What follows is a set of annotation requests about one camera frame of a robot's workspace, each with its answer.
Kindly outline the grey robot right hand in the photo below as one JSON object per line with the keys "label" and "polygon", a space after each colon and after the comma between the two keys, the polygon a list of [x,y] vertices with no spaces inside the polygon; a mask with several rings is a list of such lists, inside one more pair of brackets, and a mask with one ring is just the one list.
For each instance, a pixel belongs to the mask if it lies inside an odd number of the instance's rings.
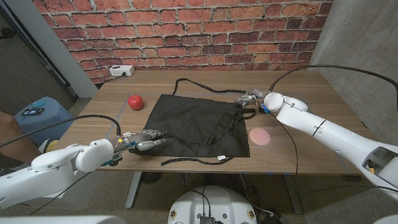
{"label": "grey robot right hand", "polygon": [[257,101],[262,101],[268,94],[268,91],[262,91],[257,88],[251,88],[244,95],[236,100],[237,104],[242,106],[249,105],[251,103],[255,103]]}

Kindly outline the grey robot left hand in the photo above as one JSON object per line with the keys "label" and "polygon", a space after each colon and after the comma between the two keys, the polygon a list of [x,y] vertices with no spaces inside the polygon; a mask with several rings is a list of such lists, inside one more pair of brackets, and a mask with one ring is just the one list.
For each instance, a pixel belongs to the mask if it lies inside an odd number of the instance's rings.
{"label": "grey robot left hand", "polygon": [[109,141],[114,147],[114,153],[126,150],[129,152],[142,152],[166,142],[163,136],[164,133],[158,130],[145,129],[136,133],[127,132]]}

